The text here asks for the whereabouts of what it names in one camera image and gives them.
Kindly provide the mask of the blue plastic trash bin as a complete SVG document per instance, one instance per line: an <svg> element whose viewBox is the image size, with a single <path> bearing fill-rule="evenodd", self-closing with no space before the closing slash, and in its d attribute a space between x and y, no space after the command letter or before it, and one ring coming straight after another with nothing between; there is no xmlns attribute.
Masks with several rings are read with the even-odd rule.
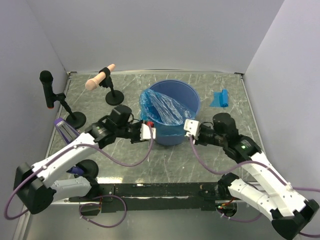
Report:
<svg viewBox="0 0 320 240"><path fill-rule="evenodd" d="M185 139L185 121L196 118L201 108L198 92L189 84L162 80L142 91L139 97L140 118L154 123L155 141L174 146Z"/></svg>

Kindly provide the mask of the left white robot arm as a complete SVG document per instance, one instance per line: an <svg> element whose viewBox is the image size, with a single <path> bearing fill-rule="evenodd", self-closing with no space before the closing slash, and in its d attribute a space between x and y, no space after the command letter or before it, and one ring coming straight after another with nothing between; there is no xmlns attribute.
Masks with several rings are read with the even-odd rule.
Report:
<svg viewBox="0 0 320 240"><path fill-rule="evenodd" d="M129 120L130 116L132 110L128 106L118 105L55 154L33 165L25 162L18 166L10 199L18 196L33 215L66 198L95 200L100 185L89 170L83 169L83 173L74 179L59 178L74 167L82 168L87 157L96 152L103 153L103 148L117 138L129 139L133 144L153 141L152 126L144 120Z"/></svg>

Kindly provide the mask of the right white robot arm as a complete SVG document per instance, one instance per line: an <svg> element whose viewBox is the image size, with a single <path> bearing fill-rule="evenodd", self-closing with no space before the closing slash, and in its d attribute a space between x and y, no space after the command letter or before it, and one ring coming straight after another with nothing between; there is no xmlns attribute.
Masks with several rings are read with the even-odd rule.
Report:
<svg viewBox="0 0 320 240"><path fill-rule="evenodd" d="M244 182L232 170L220 171L218 193L223 199L240 199L266 216L274 230L286 240L302 234L303 228L320 209L313 199L306 199L287 182L269 162L255 141L239 133L228 113L213 116L211 126L196 120L185 122L184 129L192 147L213 145L246 170L263 188L259 191Z"/></svg>

